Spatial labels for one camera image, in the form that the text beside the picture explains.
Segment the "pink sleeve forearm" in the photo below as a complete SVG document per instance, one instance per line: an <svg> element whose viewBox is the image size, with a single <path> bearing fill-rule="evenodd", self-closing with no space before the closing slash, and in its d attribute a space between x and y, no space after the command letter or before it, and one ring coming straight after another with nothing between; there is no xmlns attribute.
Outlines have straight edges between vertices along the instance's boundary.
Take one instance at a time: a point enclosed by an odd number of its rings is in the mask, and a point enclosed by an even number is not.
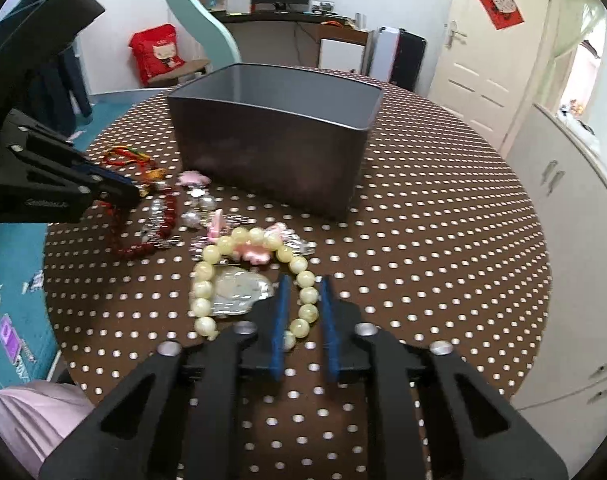
<svg viewBox="0 0 607 480"><path fill-rule="evenodd" d="M32 478L94 409L76 385L34 380L0 389L0 437Z"/></svg>

